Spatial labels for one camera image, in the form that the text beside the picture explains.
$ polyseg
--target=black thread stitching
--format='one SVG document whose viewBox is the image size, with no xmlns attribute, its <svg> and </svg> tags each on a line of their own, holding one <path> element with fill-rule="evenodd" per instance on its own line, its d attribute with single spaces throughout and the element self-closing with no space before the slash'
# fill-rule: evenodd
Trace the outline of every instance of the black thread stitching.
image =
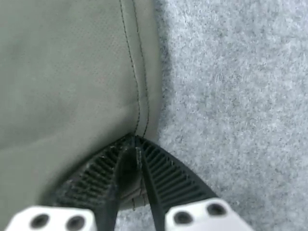
<svg viewBox="0 0 308 231">
<path fill-rule="evenodd" d="M 133 68 L 134 77 L 135 77 L 135 81 L 136 81 L 136 87 L 137 87 L 138 119 L 137 119 L 137 125 L 136 125 L 136 128 L 135 128 L 135 131 L 134 131 L 134 133 L 136 133 L 136 132 L 137 132 L 138 125 L 139 125 L 139 121 L 140 121 L 139 88 L 138 88 L 138 81 L 137 81 L 137 77 L 136 77 L 136 72 L 135 72 L 135 68 L 134 68 L 133 59 L 132 59 L 132 57 L 131 57 L 131 52 L 130 52 L 128 37 L 127 37 L 127 32 L 126 32 L 126 26 L 125 26 L 125 22 L 124 22 L 123 5 L 122 5 L 122 1 L 121 1 L 121 0 L 119 0 L 119 2 L 120 2 L 121 16 L 122 16 L 122 22 L 123 22 L 123 27 L 124 27 L 124 32 L 125 32 L 126 43 L 127 43 L 127 47 L 128 47 L 128 52 L 129 52 L 130 61 L 131 61 L 131 67 Z"/>
<path fill-rule="evenodd" d="M 147 109 L 148 109 L 148 116 L 146 120 L 146 125 L 144 129 L 144 133 L 142 137 L 144 137 L 148 125 L 149 125 L 149 120 L 150 120 L 150 102 L 149 102 L 149 93 L 148 93 L 148 83 L 147 83 L 147 77 L 146 77 L 146 69 L 145 69 L 145 61 L 144 61 L 144 56 L 143 56 L 143 49 L 142 49 L 142 44 L 141 44 L 141 37 L 139 33 L 139 24 L 138 24 L 138 18 L 137 18 L 137 13 L 136 13 L 136 5 L 135 5 L 135 0 L 132 0 L 133 2 L 133 7 L 134 7 L 134 13 L 135 13 L 135 19 L 136 19 L 136 27 L 137 27 L 137 34 L 139 37 L 139 44 L 140 44 L 140 51 L 141 51 L 141 58 L 142 58 L 142 64 L 143 64 L 143 69 L 144 69 L 144 80 L 145 80 L 145 97 L 146 97 L 146 103 L 147 103 Z"/>
</svg>

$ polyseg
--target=gray fabric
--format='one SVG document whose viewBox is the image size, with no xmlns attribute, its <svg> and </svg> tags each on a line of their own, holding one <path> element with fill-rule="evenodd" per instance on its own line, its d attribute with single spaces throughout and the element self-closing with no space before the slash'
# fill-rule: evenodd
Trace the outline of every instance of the gray fabric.
<svg viewBox="0 0 308 231">
<path fill-rule="evenodd" d="M 160 144 L 256 231 L 308 230 L 307 1 L 155 2 Z M 149 207 L 117 230 L 153 231 Z"/>
<path fill-rule="evenodd" d="M 161 91 L 150 0 L 1 0 L 0 230 L 98 149 L 154 140 Z"/>
</svg>

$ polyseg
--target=gray carpet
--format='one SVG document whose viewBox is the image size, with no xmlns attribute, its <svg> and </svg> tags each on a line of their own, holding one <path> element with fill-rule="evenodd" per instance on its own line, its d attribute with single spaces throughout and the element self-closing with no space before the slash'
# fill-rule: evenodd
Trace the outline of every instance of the gray carpet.
<svg viewBox="0 0 308 231">
<path fill-rule="evenodd" d="M 256 231 L 307 230 L 307 1 L 155 1 L 159 143 Z M 117 230 L 154 230 L 149 207 Z"/>
</svg>

